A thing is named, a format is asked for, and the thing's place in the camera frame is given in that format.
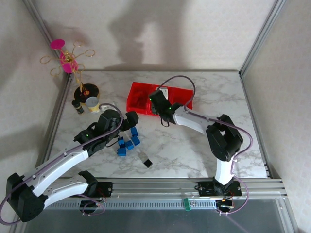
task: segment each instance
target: marble tabletop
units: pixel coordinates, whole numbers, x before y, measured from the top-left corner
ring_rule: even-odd
[[[229,115],[235,125],[249,131],[254,144],[248,152],[241,155],[236,163],[235,173],[240,177],[267,177],[259,150],[255,131],[237,72],[109,72],[85,71],[83,82],[93,83],[100,89],[100,103],[110,102],[126,112],[126,100],[132,82],[161,84],[171,76],[183,74],[193,79],[197,92],[193,109],[209,116]],[[191,89],[191,83],[184,78],[176,78],[167,86]],[[73,81],[56,132],[50,157],[64,149],[81,130],[97,122],[102,112],[93,114],[86,109],[78,115],[71,105],[73,92],[78,85]],[[211,153],[206,136],[184,126],[171,124],[161,126],[156,116],[139,114],[137,125],[140,144],[127,152],[126,157],[116,153],[118,144],[104,148],[89,159],[79,163],[64,177],[74,176],[88,170],[95,177],[131,178],[187,178],[212,177],[216,172],[216,158]],[[125,140],[128,136],[120,133]],[[248,145],[244,139],[242,149]],[[139,158],[145,153],[153,165],[147,168]]]

